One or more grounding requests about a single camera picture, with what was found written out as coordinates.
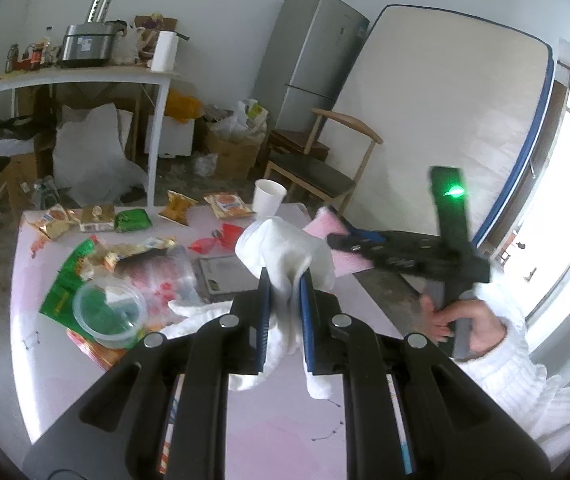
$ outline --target human hand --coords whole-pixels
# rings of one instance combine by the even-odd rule
[[[471,319],[469,349],[475,357],[481,357],[496,348],[507,334],[505,326],[481,300],[457,301],[436,312],[431,298],[423,294],[420,297],[420,306],[422,308],[422,332],[433,342],[442,342],[452,336],[451,330],[447,327],[448,323],[457,319]]]

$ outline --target pink cloth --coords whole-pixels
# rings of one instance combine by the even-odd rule
[[[303,231],[316,238],[323,239],[327,238],[327,235],[331,233],[339,235],[349,234],[349,231],[347,231],[347,228],[342,222],[326,207],[321,207],[318,210],[316,218],[309,222],[309,224],[303,228]],[[332,250],[332,260],[334,261],[336,278],[340,278],[345,274],[353,274],[354,272],[373,268],[372,263],[362,256],[345,253],[343,251]]]

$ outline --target green led light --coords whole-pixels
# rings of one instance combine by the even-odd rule
[[[444,196],[453,196],[454,198],[458,198],[459,196],[463,196],[465,194],[465,189],[461,186],[452,186],[449,188],[449,191],[445,193]]]

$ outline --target paper towel roll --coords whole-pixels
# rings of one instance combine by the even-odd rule
[[[156,50],[152,59],[152,72],[170,72],[176,63],[178,36],[175,32],[162,30],[156,41]]]

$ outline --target green package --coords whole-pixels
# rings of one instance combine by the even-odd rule
[[[152,221],[144,209],[128,209],[116,215],[115,230],[117,233],[142,231],[152,226]]]
[[[87,238],[76,247],[68,259],[65,260],[58,271],[54,284],[45,296],[40,313],[50,317],[63,326],[79,333],[85,339],[94,340],[76,321],[74,317],[73,299],[84,281],[78,275],[78,268],[81,260],[90,254],[96,247],[94,238]]]

